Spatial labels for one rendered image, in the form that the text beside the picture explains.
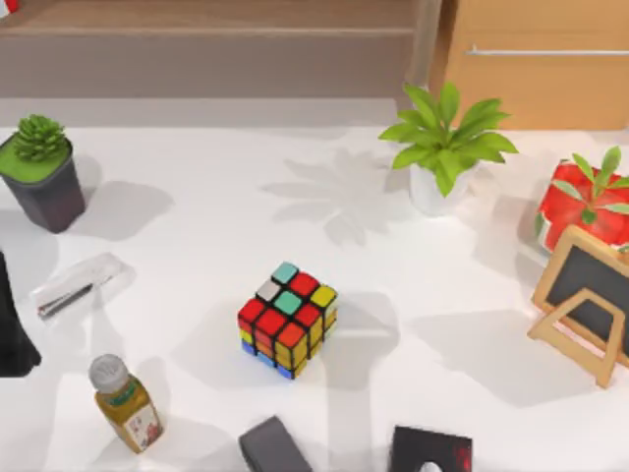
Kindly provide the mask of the multicoloured puzzle cube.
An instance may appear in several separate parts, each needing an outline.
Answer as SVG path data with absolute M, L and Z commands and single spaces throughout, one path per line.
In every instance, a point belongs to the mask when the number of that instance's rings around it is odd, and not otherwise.
M 296 379 L 336 325 L 338 292 L 289 262 L 280 264 L 239 310 L 243 349 Z

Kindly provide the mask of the leafy plant in white pot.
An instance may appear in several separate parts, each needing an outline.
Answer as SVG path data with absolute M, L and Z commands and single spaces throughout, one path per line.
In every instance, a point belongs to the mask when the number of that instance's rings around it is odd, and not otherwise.
M 391 167 L 408 171 L 412 204 L 429 216 L 446 215 L 463 199 L 481 163 L 503 164 L 507 154 L 518 152 L 498 131 L 510 114 L 498 97 L 460 112 L 461 94 L 452 83 L 438 96 L 408 83 L 403 91 L 412 107 L 399 111 L 398 122 L 378 138 L 403 147 Z

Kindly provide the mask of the dark grey box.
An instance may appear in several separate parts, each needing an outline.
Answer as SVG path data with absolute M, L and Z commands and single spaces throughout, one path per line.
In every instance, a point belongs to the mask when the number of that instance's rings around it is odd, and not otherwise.
M 238 443 L 250 472 L 314 472 L 277 416 L 242 434 Z

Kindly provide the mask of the wooden open shelf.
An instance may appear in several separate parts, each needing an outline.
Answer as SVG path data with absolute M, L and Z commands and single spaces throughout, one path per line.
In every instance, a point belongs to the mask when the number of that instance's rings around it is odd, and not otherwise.
M 424 84 L 447 0 L 20 0 L 1 98 L 383 97 Z

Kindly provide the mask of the black and red box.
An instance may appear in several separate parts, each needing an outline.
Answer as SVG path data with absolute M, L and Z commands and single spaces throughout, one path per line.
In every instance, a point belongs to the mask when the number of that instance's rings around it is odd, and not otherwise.
M 470 438 L 396 426 L 387 472 L 472 472 Z

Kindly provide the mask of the white stapler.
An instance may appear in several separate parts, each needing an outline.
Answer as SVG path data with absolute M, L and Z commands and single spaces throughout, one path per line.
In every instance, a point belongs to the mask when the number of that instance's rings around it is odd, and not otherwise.
M 38 317 L 43 321 L 51 319 L 120 275 L 124 268 L 124 263 L 110 253 L 67 267 L 30 293 Z

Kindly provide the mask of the yellow bottle with white cap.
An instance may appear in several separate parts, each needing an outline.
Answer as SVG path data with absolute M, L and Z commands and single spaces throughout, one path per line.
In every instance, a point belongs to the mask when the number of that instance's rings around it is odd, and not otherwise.
M 160 438 L 163 426 L 152 399 L 120 357 L 96 357 L 88 377 L 99 410 L 130 450 L 142 453 Z

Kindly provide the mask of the wooden cupboard door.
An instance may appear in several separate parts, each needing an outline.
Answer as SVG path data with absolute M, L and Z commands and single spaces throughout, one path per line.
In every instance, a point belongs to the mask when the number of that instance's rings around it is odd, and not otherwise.
M 485 57 L 480 49 L 629 50 L 629 0 L 440 0 L 429 85 L 498 97 L 508 130 L 629 127 L 629 57 Z

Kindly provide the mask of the plant in red white pot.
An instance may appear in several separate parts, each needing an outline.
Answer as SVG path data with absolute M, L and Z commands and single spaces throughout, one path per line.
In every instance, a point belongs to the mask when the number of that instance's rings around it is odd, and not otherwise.
M 619 146 L 609 148 L 594 167 L 574 153 L 556 166 L 535 218 L 538 243 L 548 253 L 575 225 L 621 253 L 629 253 L 629 175 L 617 173 Z

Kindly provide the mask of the wooden framed blackboard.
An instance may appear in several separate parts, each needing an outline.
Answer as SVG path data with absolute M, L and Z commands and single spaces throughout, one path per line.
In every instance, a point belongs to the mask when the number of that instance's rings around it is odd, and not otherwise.
M 606 388 L 617 364 L 629 368 L 629 252 L 586 230 L 566 228 L 533 294 L 542 315 L 528 331 Z

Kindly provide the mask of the succulent in dark grey pot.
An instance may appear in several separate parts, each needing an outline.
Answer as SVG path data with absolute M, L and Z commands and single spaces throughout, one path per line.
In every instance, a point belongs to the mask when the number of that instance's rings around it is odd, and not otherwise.
M 74 147 L 58 121 L 40 114 L 19 120 L 0 144 L 0 178 L 27 218 L 54 234 L 86 211 Z

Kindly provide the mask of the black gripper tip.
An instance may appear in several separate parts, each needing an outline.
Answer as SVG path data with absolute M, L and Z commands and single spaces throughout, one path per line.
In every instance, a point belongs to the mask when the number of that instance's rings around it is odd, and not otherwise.
M 40 363 L 41 355 L 20 321 L 0 250 L 0 379 L 26 377 Z

